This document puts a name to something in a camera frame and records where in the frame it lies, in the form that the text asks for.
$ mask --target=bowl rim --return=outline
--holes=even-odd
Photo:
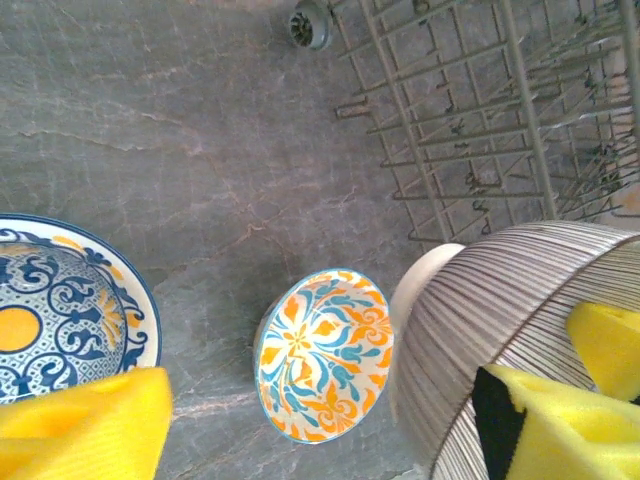
[[[269,314],[268,317],[263,318],[258,326],[258,328],[262,328],[262,332],[260,333],[260,340],[258,341],[258,344],[255,348],[255,352],[254,352],[254,359],[253,359],[253,377],[254,377],[254,383],[256,386],[256,390],[258,393],[258,400],[260,401],[260,407],[262,408],[262,411],[264,412],[265,416],[269,419],[269,422],[271,423],[271,425],[274,427],[274,429],[283,437],[296,442],[296,443],[301,443],[304,445],[319,445],[322,443],[327,443],[330,442],[332,440],[335,440],[336,438],[341,437],[342,435],[346,434],[347,432],[350,432],[351,430],[353,430],[363,419],[364,417],[366,417],[371,410],[373,410],[373,407],[375,406],[375,404],[378,402],[378,399],[380,398],[380,395],[382,394],[382,392],[384,391],[384,389],[387,386],[387,382],[389,381],[389,371],[390,371],[390,367],[387,368],[387,376],[385,378],[384,384],[382,385],[382,388],[380,389],[380,391],[378,392],[378,396],[376,397],[375,402],[373,402],[373,405],[371,406],[371,409],[365,413],[364,415],[361,415],[354,423],[353,425],[348,428],[347,430],[345,430],[344,432],[339,433],[338,435],[334,435],[332,437],[328,437],[325,440],[319,440],[319,441],[311,441],[311,440],[302,440],[302,439],[298,439],[298,438],[294,438],[291,435],[283,432],[282,430],[280,430],[280,428],[278,428],[278,426],[273,422],[272,418],[269,416],[269,413],[267,412],[267,409],[264,406],[264,402],[262,400],[262,394],[260,392],[260,381],[258,380],[258,364],[259,364],[259,360],[260,360],[260,356],[258,355],[258,352],[260,352],[262,350],[262,343],[264,340],[264,335],[265,332],[269,329],[269,326],[271,325],[271,322],[273,322],[273,319],[275,317],[275,315],[280,311],[282,305],[284,304],[284,302],[291,296],[293,295],[295,292],[297,292],[300,288],[302,288],[304,285],[306,285],[310,279],[317,277],[318,275],[322,275],[323,273],[334,273],[334,272],[349,272],[349,273],[355,273],[356,275],[360,275],[361,277],[367,279],[369,282],[371,282],[371,285],[373,287],[376,288],[376,290],[378,290],[378,292],[380,292],[380,294],[382,295],[382,298],[385,301],[386,307],[387,307],[387,318],[389,318],[389,324],[391,324],[391,318],[389,317],[389,309],[390,309],[390,305],[389,305],[389,300],[387,300],[387,296],[384,294],[384,292],[380,289],[380,287],[378,286],[377,283],[375,283],[373,280],[371,280],[371,278],[369,278],[367,275],[365,275],[364,273],[361,273],[357,270],[354,270],[352,268],[346,268],[346,267],[334,267],[334,268],[325,268],[323,270],[318,270],[317,272],[313,272],[309,275],[306,275],[305,277],[303,277],[301,280],[299,280],[298,282],[296,282],[291,288],[289,288],[289,290],[287,290],[279,299],[278,302],[276,303],[276,305],[273,307],[273,310],[271,310],[271,313]],[[393,333],[392,333],[392,338],[391,338],[391,348],[394,348],[394,338],[393,338]]]
[[[158,366],[160,364],[160,357],[162,355],[162,330],[160,325],[160,314],[158,313],[158,306],[156,305],[155,299],[151,294],[151,290],[149,289],[149,286],[142,278],[142,275],[140,275],[140,273],[135,269],[133,264],[129,260],[127,260],[127,258],[123,254],[118,252],[118,250],[116,250],[114,247],[109,245],[105,240],[102,240],[97,235],[89,232],[88,230],[85,230],[84,228],[78,227],[76,225],[72,225],[62,220],[43,217],[41,215],[33,215],[30,213],[0,212],[0,221],[2,220],[23,220],[28,222],[43,223],[46,225],[52,225],[54,227],[64,228],[66,230],[72,231],[73,233],[84,236],[93,242],[96,242],[101,247],[103,247],[104,249],[108,250],[111,254],[116,256],[129,269],[129,272],[133,274],[135,279],[140,283],[140,286],[144,290],[144,293],[149,300],[149,304],[151,305],[151,310],[153,312],[153,317],[156,323],[157,344],[158,344],[158,353],[156,355],[155,365],[153,366]]]

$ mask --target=blue floral pattern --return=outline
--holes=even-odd
[[[101,253],[69,239],[0,229],[0,324],[17,312],[33,337],[9,347],[0,340],[0,404],[137,365],[145,314],[121,278]]]

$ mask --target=wire tine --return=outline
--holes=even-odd
[[[422,23],[425,20],[428,21],[430,18],[435,17],[436,15],[439,15],[441,13],[446,12],[452,6],[454,6],[456,3],[459,3],[461,1],[462,0],[447,0],[446,2],[443,2],[440,5],[437,5],[437,6],[433,7],[433,8],[431,8],[431,9],[429,9],[428,12],[426,12],[426,13],[424,13],[422,15],[415,16],[411,20],[409,20],[409,21],[407,21],[405,23],[402,23],[402,24],[400,24],[400,25],[398,25],[396,27],[393,27],[393,28],[387,30],[386,32],[384,32],[383,34],[378,34],[375,31],[375,25],[373,25],[374,29],[371,31],[372,38],[375,38],[377,41],[380,41],[380,40],[383,40],[383,39],[389,37],[390,35],[395,35],[395,34],[401,33],[401,32],[405,31],[407,28],[410,28],[413,25],[416,25],[418,23]],[[373,21],[374,19],[371,16],[371,14],[369,13],[368,7],[363,7],[363,10],[365,10],[367,12],[366,13],[366,16],[368,17],[367,20]],[[371,41],[371,40],[366,41],[366,42],[358,45],[357,47],[353,47],[351,49],[348,49],[346,52],[338,55],[338,58],[342,60],[343,58],[353,56],[353,55],[355,55],[357,53],[362,52],[363,50],[365,50],[365,49],[367,49],[369,47],[372,47],[372,46],[375,46],[375,41]]]

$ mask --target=orange circle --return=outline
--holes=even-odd
[[[25,307],[0,309],[0,352],[24,350],[38,339],[42,323],[38,315]]]

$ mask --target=gray striped bowl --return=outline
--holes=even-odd
[[[581,301],[640,311],[640,233],[518,226],[465,248],[424,287],[389,391],[428,478],[488,478],[470,400],[479,366],[593,387],[564,328]]]

